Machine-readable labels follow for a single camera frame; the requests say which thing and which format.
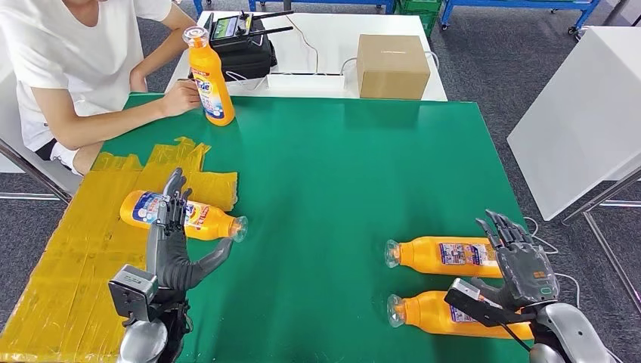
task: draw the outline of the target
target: gray carpet floor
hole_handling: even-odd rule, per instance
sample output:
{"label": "gray carpet floor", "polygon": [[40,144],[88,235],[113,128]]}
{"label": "gray carpet floor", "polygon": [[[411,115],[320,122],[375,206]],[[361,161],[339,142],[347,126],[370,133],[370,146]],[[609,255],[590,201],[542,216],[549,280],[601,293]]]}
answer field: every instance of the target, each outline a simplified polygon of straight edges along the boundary
{"label": "gray carpet floor", "polygon": [[[190,0],[182,5],[191,16]],[[248,10],[242,0],[215,2],[213,10]],[[263,11],[279,11],[282,5],[268,3]],[[374,6],[294,4],[293,10],[313,13],[377,14]],[[610,8],[605,1],[588,23],[601,24]],[[454,101],[477,102],[494,140],[501,161],[517,196],[522,212],[539,221],[539,236],[559,248],[550,261],[557,272],[574,276],[581,284],[581,308],[599,332],[604,344],[625,362],[641,361],[641,317],[621,287],[620,281],[590,233],[587,223],[578,219],[569,226],[560,218],[540,220],[534,200],[506,142],[506,137],[536,98],[570,50],[576,44],[565,34],[578,17],[577,11],[455,8],[451,27],[435,26],[430,39],[432,50],[441,60],[440,74],[447,96]],[[162,41],[166,31],[141,20],[145,54]],[[148,82],[151,91],[166,87],[175,62],[158,70]],[[606,188],[600,185],[593,193]],[[26,175],[0,175],[0,191],[43,191]],[[620,199],[641,200],[639,183]],[[20,210],[20,218],[15,213]],[[4,326],[29,273],[38,262],[48,237],[63,212],[59,202],[12,201],[0,203],[0,324]],[[641,211],[598,209],[594,216],[618,254],[630,278],[641,289]],[[560,280],[561,300],[574,303],[574,284]]]}

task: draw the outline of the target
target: upright orange bottle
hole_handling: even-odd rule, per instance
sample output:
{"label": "upright orange bottle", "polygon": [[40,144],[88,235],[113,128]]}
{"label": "upright orange bottle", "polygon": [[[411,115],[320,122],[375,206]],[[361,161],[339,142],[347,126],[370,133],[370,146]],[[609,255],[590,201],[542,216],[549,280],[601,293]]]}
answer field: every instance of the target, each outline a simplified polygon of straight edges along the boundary
{"label": "upright orange bottle", "polygon": [[189,67],[198,85],[205,116],[214,125],[228,125],[236,113],[222,75],[220,57],[209,46],[209,32],[192,26],[184,31],[183,40],[189,45]]}

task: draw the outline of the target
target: white desk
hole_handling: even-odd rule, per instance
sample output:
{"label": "white desk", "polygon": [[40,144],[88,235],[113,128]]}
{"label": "white desk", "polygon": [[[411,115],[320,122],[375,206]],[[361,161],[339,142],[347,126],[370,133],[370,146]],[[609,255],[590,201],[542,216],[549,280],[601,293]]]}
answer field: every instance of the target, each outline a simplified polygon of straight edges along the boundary
{"label": "white desk", "polygon": [[[211,11],[203,12],[198,20],[204,25]],[[238,14],[235,11],[215,11],[215,18],[230,17]],[[360,34],[378,34],[390,36],[419,36],[423,49],[429,51],[429,44],[417,16],[403,15],[356,15],[356,14],[292,14],[290,19],[305,34],[307,41],[318,50],[318,72],[340,73],[343,62],[356,57],[358,37]],[[280,26],[291,26],[286,17],[273,17],[263,20],[266,29]],[[314,73],[316,65],[315,53],[302,40],[296,29],[283,33],[270,34],[269,39],[276,48],[278,65],[272,73]],[[436,70],[436,64],[431,55],[426,55],[431,76],[426,86],[423,100],[447,101],[441,77]],[[189,74],[187,54],[184,53],[178,62],[174,74],[169,81],[171,87],[176,79],[186,78]],[[253,87],[258,81],[246,82],[247,87]],[[325,98],[358,98],[358,81],[356,78],[356,62],[345,66],[345,88],[342,90],[319,91],[314,88],[283,90],[269,89],[263,82],[256,90],[248,91],[234,82],[228,83],[232,95],[252,95],[271,97],[325,97]]]}
{"label": "white desk", "polygon": [[507,141],[543,219],[641,166],[641,28],[590,28]]}

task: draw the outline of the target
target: green table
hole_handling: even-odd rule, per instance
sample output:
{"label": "green table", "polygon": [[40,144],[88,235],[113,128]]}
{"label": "green table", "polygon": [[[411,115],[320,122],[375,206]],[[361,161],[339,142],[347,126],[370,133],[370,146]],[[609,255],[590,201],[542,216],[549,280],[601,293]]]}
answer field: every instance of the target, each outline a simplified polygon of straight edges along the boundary
{"label": "green table", "polygon": [[[132,95],[128,107],[158,95]],[[392,328],[390,293],[446,290],[451,276],[389,269],[389,238],[481,236],[485,208],[523,222],[474,103],[233,99],[237,121],[200,111],[105,143],[142,163],[178,136],[212,145],[204,170],[239,172],[245,241],[189,292],[195,331],[180,361],[516,362],[512,340]],[[198,258],[212,242],[189,241]]]}

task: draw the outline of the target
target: blue metal shelf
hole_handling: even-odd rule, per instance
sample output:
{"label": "blue metal shelf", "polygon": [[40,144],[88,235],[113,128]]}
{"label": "blue metal shelf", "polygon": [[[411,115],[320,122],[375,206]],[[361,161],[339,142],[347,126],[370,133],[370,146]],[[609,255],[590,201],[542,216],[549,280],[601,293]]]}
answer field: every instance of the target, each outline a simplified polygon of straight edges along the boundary
{"label": "blue metal shelf", "polygon": [[[283,1],[282,0],[265,0],[262,2],[283,2]],[[292,2],[307,2],[311,4],[382,5],[382,6],[385,6],[385,14],[392,14],[394,12],[394,0],[292,0]],[[256,11],[256,0],[249,0],[249,11]]]}
{"label": "blue metal shelf", "polygon": [[592,14],[594,8],[599,4],[599,0],[583,1],[538,1],[538,0],[445,0],[444,10],[441,15],[441,26],[447,27],[454,6],[491,6],[496,8],[543,8],[558,10],[580,10],[581,16],[577,19],[574,26],[568,29],[568,32],[580,29],[585,20]]}

